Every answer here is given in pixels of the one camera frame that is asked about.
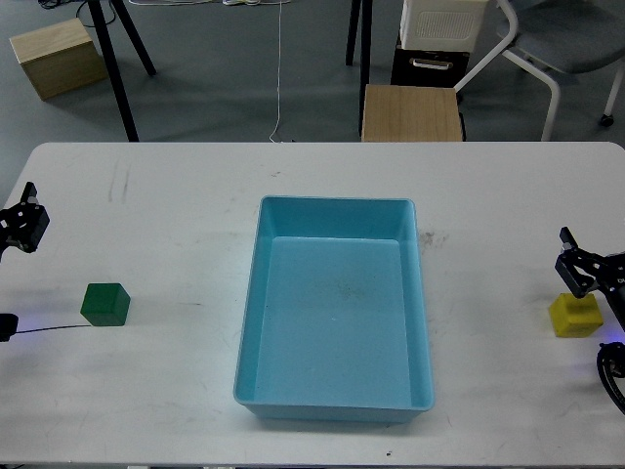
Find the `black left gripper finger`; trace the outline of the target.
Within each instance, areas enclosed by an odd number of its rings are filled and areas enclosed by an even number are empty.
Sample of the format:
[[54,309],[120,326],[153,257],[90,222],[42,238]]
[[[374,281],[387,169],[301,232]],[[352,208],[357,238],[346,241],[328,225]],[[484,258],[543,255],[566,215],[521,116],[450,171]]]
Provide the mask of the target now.
[[16,223],[17,248],[25,253],[35,252],[50,223],[46,208],[37,203],[20,203]]
[[20,206],[35,207],[37,205],[37,189],[32,182],[26,182],[21,194]]

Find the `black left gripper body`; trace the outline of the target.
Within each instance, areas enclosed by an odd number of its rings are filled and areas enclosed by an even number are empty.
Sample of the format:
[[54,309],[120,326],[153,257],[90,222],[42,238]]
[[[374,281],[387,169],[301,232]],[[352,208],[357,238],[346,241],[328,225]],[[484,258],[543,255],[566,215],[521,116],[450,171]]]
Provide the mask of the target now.
[[1,210],[1,253],[9,247],[19,247],[19,243],[13,238],[14,223],[18,219],[18,208],[4,208]]

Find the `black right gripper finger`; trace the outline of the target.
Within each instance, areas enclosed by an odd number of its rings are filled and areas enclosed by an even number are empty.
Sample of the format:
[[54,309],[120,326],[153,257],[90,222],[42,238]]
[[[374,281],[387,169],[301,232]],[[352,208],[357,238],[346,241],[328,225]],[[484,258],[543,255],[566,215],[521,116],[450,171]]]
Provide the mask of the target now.
[[560,240],[562,242],[561,254],[568,252],[582,252],[582,249],[579,247],[569,227],[561,228]]
[[577,299],[585,297],[597,289],[596,280],[580,271],[583,261],[573,254],[560,254],[555,268],[561,276],[570,293]]

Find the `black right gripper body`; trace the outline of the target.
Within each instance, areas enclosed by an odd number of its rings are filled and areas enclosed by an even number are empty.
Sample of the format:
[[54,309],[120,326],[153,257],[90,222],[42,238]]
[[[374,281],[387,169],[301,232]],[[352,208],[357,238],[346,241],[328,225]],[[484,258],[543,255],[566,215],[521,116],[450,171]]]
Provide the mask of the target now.
[[599,290],[614,313],[624,312],[624,253],[591,255],[590,276],[595,279],[592,289]]

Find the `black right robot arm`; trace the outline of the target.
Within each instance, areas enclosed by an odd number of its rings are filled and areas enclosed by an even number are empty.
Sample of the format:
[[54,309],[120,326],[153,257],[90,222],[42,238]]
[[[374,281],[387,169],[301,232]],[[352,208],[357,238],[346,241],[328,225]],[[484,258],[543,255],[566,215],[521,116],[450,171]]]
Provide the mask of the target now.
[[[599,290],[624,328],[624,253],[600,255],[580,248],[568,227],[560,230],[562,250],[555,269],[577,299]],[[618,380],[624,379],[624,344],[602,343],[597,354],[598,375],[606,393],[624,412],[624,393]]]

